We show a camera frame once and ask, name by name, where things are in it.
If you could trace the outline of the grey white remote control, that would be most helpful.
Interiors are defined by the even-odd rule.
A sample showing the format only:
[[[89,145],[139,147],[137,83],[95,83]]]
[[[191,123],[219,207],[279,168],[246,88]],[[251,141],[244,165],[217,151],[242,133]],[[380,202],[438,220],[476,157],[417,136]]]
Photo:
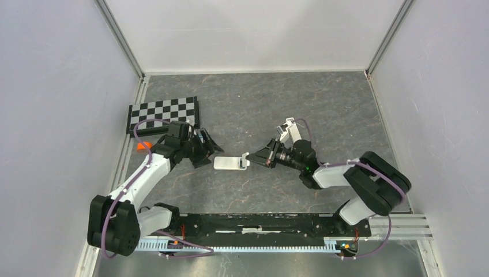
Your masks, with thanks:
[[[242,157],[215,157],[213,162],[213,168],[215,170],[231,170],[231,171],[244,171],[240,167],[240,160]]]

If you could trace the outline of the white long remote control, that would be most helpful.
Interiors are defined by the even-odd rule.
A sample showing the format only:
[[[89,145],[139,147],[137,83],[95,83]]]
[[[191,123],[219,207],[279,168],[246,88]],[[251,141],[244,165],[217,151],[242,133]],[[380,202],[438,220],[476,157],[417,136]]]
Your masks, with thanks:
[[[293,143],[302,139],[299,129],[295,122],[292,122],[288,127],[288,133]]]

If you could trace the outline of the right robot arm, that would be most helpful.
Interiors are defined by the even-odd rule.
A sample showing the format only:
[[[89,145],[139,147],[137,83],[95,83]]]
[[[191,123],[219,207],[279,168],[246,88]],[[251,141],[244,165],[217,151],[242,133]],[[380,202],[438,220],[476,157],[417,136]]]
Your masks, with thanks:
[[[352,188],[356,197],[343,204],[333,219],[333,228],[340,235],[350,234],[356,224],[374,215],[388,216],[407,199],[412,187],[404,174],[375,152],[345,162],[321,163],[311,141],[304,139],[290,148],[272,139],[246,159],[270,169],[280,164],[298,170],[299,179],[309,189]]]

